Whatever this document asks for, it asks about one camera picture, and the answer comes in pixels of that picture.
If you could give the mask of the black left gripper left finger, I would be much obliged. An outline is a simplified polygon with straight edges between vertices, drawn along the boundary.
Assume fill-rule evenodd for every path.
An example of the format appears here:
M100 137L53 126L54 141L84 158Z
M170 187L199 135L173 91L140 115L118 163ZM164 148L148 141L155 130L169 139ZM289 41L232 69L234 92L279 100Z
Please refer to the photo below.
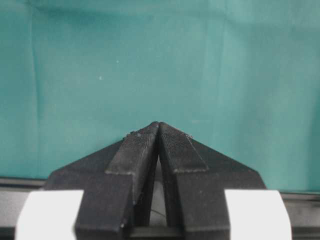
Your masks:
M53 171L45 190L83 190L76 235L123 235L150 224L159 122Z

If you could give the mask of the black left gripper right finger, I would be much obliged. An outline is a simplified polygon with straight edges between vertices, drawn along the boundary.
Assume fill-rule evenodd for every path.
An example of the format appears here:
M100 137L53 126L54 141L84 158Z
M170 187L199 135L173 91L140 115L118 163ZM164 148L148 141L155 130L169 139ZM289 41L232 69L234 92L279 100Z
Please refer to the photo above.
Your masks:
M254 169L161 122L159 157L167 224L186 232L228 232L226 189L265 189Z

